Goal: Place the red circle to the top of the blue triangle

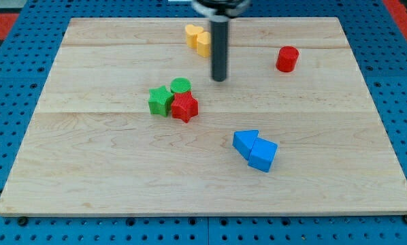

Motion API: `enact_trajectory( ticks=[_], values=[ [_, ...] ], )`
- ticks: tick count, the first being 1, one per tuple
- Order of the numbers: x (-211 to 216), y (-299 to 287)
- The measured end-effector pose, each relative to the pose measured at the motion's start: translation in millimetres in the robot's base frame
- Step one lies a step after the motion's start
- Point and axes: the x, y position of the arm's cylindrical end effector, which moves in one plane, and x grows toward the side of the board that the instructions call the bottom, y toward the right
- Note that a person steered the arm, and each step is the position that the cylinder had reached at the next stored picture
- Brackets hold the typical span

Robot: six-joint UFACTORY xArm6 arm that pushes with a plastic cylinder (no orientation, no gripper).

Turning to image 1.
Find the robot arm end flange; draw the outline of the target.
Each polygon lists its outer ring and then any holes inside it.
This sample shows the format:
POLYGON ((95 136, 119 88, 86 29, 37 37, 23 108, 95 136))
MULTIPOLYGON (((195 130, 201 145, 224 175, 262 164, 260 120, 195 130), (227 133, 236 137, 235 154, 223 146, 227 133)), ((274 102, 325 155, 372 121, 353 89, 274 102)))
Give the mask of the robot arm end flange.
POLYGON ((251 0, 192 0, 192 8, 206 17, 226 16, 237 18, 251 5, 251 0))

